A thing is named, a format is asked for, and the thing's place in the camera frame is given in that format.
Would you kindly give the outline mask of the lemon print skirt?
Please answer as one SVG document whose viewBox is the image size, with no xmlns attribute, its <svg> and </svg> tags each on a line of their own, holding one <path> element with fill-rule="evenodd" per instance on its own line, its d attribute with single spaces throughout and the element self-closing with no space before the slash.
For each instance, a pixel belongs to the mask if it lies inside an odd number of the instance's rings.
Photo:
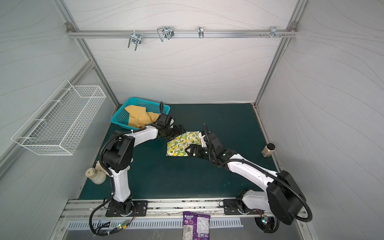
<svg viewBox="0 0 384 240">
<path fill-rule="evenodd" d="M 201 132 L 186 132 L 167 143 L 167 157 L 188 157 L 187 148 L 191 145 L 202 146 Z"/>
</svg>

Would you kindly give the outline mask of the tan yellow skirt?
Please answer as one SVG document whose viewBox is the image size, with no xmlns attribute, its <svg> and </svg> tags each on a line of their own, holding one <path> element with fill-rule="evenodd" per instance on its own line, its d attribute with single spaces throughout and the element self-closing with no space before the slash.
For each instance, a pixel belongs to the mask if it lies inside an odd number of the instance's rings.
<svg viewBox="0 0 384 240">
<path fill-rule="evenodd" d="M 125 111 L 129 114 L 128 126 L 141 129 L 149 124 L 154 123 L 160 114 L 147 112 L 146 107 L 129 105 L 125 107 Z"/>
</svg>

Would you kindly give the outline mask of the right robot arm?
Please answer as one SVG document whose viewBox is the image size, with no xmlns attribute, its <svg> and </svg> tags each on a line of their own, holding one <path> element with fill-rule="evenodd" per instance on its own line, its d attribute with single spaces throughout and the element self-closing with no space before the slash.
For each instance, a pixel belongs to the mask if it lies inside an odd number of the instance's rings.
<svg viewBox="0 0 384 240">
<path fill-rule="evenodd" d="M 266 194 L 266 197 L 260 198 L 252 190 L 246 190 L 239 195 L 239 208 L 271 212 L 286 225 L 291 225 L 294 220 L 305 223 L 313 220 L 313 212 L 289 172 L 278 173 L 247 160 L 238 152 L 225 148 L 211 132 L 204 133 L 201 143 L 189 145 L 185 152 L 189 157 L 208 160 L 217 168 L 225 168 L 247 179 Z"/>
</svg>

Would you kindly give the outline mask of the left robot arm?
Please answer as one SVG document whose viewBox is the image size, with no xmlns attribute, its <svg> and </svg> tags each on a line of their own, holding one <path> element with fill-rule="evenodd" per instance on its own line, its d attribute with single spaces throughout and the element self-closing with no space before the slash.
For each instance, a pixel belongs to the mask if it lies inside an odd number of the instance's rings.
<svg viewBox="0 0 384 240">
<path fill-rule="evenodd" d="M 160 114 L 158 119 L 141 129 L 125 132 L 116 131 L 101 147 L 99 163 L 111 177 L 113 208 L 119 214 L 128 215 L 133 209 L 132 193 L 129 187 L 128 170 L 132 162 L 134 148 L 156 138 L 173 140 L 184 134 L 182 125 L 175 125 L 174 119 Z"/>
</svg>

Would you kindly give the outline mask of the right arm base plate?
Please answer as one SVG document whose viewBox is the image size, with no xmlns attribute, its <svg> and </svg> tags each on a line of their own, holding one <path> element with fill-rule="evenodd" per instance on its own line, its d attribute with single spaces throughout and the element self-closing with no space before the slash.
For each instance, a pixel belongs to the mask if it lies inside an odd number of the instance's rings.
<svg viewBox="0 0 384 240">
<path fill-rule="evenodd" d="M 265 211 L 248 208 L 242 200 L 224 199 L 219 203 L 225 215 L 264 215 Z"/>
</svg>

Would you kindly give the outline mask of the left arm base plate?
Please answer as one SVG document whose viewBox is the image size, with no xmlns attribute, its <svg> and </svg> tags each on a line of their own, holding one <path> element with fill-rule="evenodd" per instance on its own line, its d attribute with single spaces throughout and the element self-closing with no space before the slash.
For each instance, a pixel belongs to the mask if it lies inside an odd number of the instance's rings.
<svg viewBox="0 0 384 240">
<path fill-rule="evenodd" d="M 147 214 L 148 201 L 117 202 L 114 199 L 107 207 L 106 217 L 144 217 Z"/>
</svg>

